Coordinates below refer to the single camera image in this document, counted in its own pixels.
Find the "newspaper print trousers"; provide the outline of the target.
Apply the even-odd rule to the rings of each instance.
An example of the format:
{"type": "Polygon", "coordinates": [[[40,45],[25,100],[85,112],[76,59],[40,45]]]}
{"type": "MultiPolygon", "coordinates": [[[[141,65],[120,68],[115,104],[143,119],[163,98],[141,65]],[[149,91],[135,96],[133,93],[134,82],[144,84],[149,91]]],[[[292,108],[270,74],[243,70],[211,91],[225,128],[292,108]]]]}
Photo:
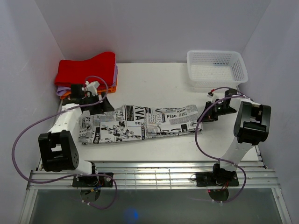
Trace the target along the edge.
{"type": "Polygon", "coordinates": [[[202,131],[195,105],[154,108],[123,105],[114,111],[83,115],[78,140],[82,144],[120,143],[176,137],[202,131]]]}

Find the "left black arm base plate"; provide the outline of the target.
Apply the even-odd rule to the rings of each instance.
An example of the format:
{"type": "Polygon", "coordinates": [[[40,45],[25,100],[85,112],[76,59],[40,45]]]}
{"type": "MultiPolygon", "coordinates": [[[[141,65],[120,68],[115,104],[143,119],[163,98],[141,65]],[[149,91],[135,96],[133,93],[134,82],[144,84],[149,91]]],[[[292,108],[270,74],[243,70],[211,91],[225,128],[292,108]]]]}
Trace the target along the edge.
{"type": "Polygon", "coordinates": [[[95,187],[112,187],[113,181],[112,177],[114,173],[99,173],[104,176],[97,177],[74,177],[72,182],[72,187],[78,188],[95,188],[95,187]]]}

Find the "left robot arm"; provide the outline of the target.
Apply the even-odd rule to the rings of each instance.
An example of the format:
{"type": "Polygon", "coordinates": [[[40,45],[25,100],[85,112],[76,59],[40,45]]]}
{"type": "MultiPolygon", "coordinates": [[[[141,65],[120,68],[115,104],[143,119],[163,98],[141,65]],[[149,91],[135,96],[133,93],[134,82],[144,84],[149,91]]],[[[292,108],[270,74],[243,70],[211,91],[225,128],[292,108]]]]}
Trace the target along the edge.
{"type": "Polygon", "coordinates": [[[47,172],[66,171],[79,175],[78,180],[87,186],[95,186],[99,175],[93,162],[79,158],[73,132],[82,113],[95,115],[114,110],[105,93],[98,94],[98,81],[83,84],[72,84],[71,94],[62,100],[60,114],[47,132],[38,137],[43,168],[47,172]]]}

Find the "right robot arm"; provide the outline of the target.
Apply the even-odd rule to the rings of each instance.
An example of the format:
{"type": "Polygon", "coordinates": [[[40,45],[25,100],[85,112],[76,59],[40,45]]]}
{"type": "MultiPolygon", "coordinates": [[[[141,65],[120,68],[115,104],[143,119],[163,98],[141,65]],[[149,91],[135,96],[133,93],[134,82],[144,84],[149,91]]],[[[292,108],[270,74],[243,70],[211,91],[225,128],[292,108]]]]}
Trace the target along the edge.
{"type": "Polygon", "coordinates": [[[219,99],[211,90],[211,101],[206,102],[205,109],[197,122],[214,122],[219,116],[236,113],[234,138],[225,154],[217,159],[211,172],[196,173],[198,187],[238,186],[236,171],[245,154],[269,135],[271,107],[254,102],[251,98],[233,88],[225,88],[224,98],[219,99]]]}

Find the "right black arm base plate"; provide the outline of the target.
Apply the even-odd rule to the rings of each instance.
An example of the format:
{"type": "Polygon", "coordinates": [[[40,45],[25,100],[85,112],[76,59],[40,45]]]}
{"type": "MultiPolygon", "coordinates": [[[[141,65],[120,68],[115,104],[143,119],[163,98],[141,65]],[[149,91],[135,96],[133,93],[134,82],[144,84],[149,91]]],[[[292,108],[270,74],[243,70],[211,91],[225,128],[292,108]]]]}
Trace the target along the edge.
{"type": "Polygon", "coordinates": [[[228,186],[239,186],[239,180],[235,171],[224,172],[197,172],[195,174],[196,185],[198,187],[220,187],[225,184],[228,186]]]}

